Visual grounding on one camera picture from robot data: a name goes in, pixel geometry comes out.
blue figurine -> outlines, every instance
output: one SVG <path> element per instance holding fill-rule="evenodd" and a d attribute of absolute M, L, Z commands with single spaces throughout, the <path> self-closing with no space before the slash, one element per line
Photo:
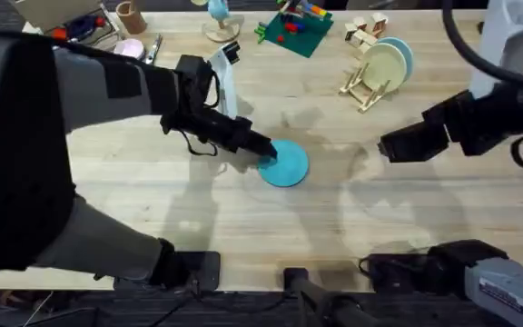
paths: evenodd
<path fill-rule="evenodd" d="M 219 27 L 221 29 L 225 28 L 223 21 L 229 17 L 229 7 L 227 6 L 227 0 L 209 0 L 207 11 L 209 12 L 209 15 L 213 17 L 213 19 L 219 22 Z"/>

beige plate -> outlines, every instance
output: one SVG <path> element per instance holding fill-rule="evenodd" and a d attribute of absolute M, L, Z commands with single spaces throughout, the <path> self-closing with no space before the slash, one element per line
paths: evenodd
<path fill-rule="evenodd" d="M 407 63 L 400 50 L 388 44 L 375 44 L 364 54 L 363 64 L 369 67 L 364 72 L 363 82 L 376 90 L 390 80 L 385 93 L 396 90 L 405 80 Z"/>

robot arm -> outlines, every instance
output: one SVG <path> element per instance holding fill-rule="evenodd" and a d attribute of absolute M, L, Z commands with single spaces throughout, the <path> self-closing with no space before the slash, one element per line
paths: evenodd
<path fill-rule="evenodd" d="M 451 42 L 475 67 L 471 85 L 425 111 L 424 122 L 383 135 L 380 152 L 392 163 L 427 161 L 449 141 L 460 143 L 465 155 L 482 155 L 523 134 L 523 0 L 489 2 L 481 56 L 457 32 L 450 0 L 443 1 L 443 21 Z M 517 149 L 512 154 L 523 167 Z"/>
<path fill-rule="evenodd" d="M 166 287 L 185 282 L 172 244 L 76 194 L 65 134 L 156 114 L 165 134 L 275 157 L 252 122 L 205 103 L 213 79 L 201 57 L 183 56 L 169 70 L 39 35 L 0 34 L 0 270 L 34 265 Z"/>
<path fill-rule="evenodd" d="M 443 243 L 427 254 L 374 253 L 362 261 L 375 292 L 455 294 L 523 327 L 523 266 L 482 241 Z"/>

label sticker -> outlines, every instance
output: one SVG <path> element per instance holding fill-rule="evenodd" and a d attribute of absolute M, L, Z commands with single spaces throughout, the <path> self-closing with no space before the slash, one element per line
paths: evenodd
<path fill-rule="evenodd" d="M 479 278 L 479 290 L 488 296 L 506 304 L 513 310 L 523 313 L 523 299 L 512 292 L 508 292 L 485 278 Z"/>

wood grain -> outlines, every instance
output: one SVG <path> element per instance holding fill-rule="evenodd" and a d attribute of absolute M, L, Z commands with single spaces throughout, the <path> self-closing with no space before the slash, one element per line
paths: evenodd
<path fill-rule="evenodd" d="M 248 164 L 248 154 L 191 157 L 178 134 L 163 136 L 158 118 L 141 117 L 69 136 L 78 192 L 133 228 L 180 250 L 222 254 L 223 290 L 279 290 L 281 270 L 312 269 L 328 288 L 368 289 L 358 258 L 477 238 L 523 263 L 523 170 L 505 142 L 466 158 L 457 146 L 428 163 L 388 164 L 381 135 L 420 120 L 431 105 L 467 87 L 470 67 L 447 40 L 436 11 L 388 12 L 387 35 L 407 41 L 416 68 L 392 97 L 367 114 L 337 95 L 357 61 L 343 41 L 344 23 L 366 12 L 334 14 L 335 24 L 311 59 L 256 44 L 253 29 L 273 13 L 240 13 L 242 60 L 234 66 L 239 110 L 254 128 L 301 144 L 307 179 L 275 188 Z M 156 64 L 181 54 L 208 56 L 218 45 L 201 35 L 199 13 L 145 14 L 148 46 L 163 34 Z M 457 12 L 461 33 L 479 41 L 479 11 Z M 105 289 L 91 275 L 30 269 L 0 272 L 0 288 Z"/>

